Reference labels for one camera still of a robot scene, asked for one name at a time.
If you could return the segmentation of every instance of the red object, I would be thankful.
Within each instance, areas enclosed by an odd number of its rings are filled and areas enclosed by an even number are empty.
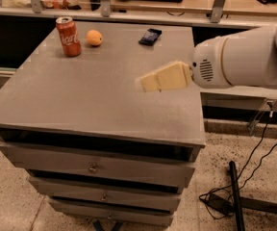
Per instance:
[[[78,31],[71,17],[59,17],[56,20],[56,28],[60,32],[63,52],[68,57],[81,54],[81,43],[78,39]]]

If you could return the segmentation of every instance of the gray drawer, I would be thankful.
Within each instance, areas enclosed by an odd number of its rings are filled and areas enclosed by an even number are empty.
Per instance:
[[[165,192],[36,177],[30,177],[29,182],[39,193],[49,196],[158,209],[170,213],[176,211],[180,202],[179,194]]]
[[[103,205],[83,203],[79,201],[50,199],[51,206],[59,212],[95,218],[108,218],[121,221],[140,222],[169,226],[173,216],[163,212],[133,210],[130,208],[104,207]]]
[[[194,173],[193,163],[45,145],[0,142],[16,167],[172,186],[178,193]]]

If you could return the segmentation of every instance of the black metal stand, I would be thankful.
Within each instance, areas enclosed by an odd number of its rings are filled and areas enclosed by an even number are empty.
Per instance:
[[[229,173],[231,175],[231,181],[232,181],[234,210],[236,215],[236,223],[237,223],[238,231],[245,230],[242,208],[277,214],[277,204],[255,200],[251,198],[246,198],[246,197],[240,197],[238,175],[237,175],[235,162],[233,161],[229,163]]]

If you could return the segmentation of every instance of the power cord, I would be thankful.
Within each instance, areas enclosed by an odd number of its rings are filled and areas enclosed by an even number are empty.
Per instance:
[[[242,168],[242,170],[241,170],[241,172],[240,172],[240,174],[239,174],[239,176],[238,176],[238,178],[237,178],[237,181],[238,181],[238,180],[240,179],[240,177],[242,176],[242,174],[243,174],[245,168],[248,166],[249,162],[251,161],[251,159],[252,159],[252,157],[253,157],[255,151],[256,151],[257,148],[260,146],[260,144],[263,142],[265,130],[266,130],[266,128],[267,128],[267,126],[268,126],[268,124],[269,124],[269,121],[270,121],[271,119],[272,119],[272,115],[269,116],[269,118],[268,118],[268,120],[267,120],[267,122],[266,122],[266,124],[265,124],[264,130],[263,130],[263,133],[262,133],[262,137],[261,137],[260,141],[257,143],[257,145],[254,147],[254,149],[252,150],[252,152],[251,152],[249,158],[247,159],[245,165],[243,166],[243,168]],[[255,173],[255,172],[259,169],[259,167],[262,165],[263,159],[264,159],[265,157],[267,157],[268,155],[270,155],[271,152],[274,150],[274,148],[275,148],[276,146],[277,146],[277,143],[275,143],[275,144],[272,146],[272,148],[269,150],[268,153],[266,153],[265,155],[263,155],[263,157],[262,157],[261,160],[260,160],[259,165],[252,171],[251,175],[244,181],[243,185],[239,188],[240,190],[241,190],[242,188],[245,187],[246,183],[254,176],[254,173]],[[234,206],[234,205],[233,205],[233,201],[232,201],[232,194],[227,190],[227,189],[230,188],[230,187],[232,187],[232,184],[230,184],[230,185],[228,185],[228,186],[226,186],[226,187],[223,187],[223,188],[211,189],[209,192],[204,193],[204,194],[201,194],[201,195],[199,196],[199,199],[205,204],[205,207],[206,207],[207,211],[209,212],[209,214],[210,214],[214,219],[230,218],[230,217],[232,217],[232,216],[234,215],[234,212],[233,212],[233,211],[231,211],[231,212],[228,211],[228,210],[232,210],[232,208],[229,208],[229,207]],[[214,199],[214,197],[216,196],[216,195],[214,195],[214,193],[218,193],[218,192],[220,192],[220,191],[225,191],[226,193],[228,193],[228,197],[227,197],[226,199],[221,198],[221,199],[218,199],[218,200],[217,200],[218,203],[220,203],[220,206],[219,206],[219,204],[217,204],[217,205],[211,204],[211,197]],[[216,216],[214,216],[214,215],[211,213],[210,208],[213,208],[213,209],[219,211],[220,213],[223,214],[223,216],[221,216],[221,217],[216,217]]]

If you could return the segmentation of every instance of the floor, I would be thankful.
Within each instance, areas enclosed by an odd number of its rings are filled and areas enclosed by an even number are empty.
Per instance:
[[[196,161],[196,171],[189,187],[182,194],[182,201],[170,227],[123,223],[121,231],[205,231],[237,230],[234,218],[214,220],[198,196],[212,188],[228,184],[228,163],[237,162],[241,168],[254,146],[260,140],[263,125],[256,130],[256,137],[249,137],[246,124],[221,120],[205,120],[207,146]],[[277,126],[270,125],[262,145],[244,171],[243,182],[260,158],[277,142]],[[0,231],[91,231],[96,219],[76,218],[55,212],[46,196],[37,193],[27,182],[28,174],[13,165],[0,152]],[[277,147],[264,159],[256,172],[241,191],[242,196],[277,202]],[[277,216],[244,210],[246,230],[277,230]],[[105,230],[111,230],[112,220],[100,219]]]

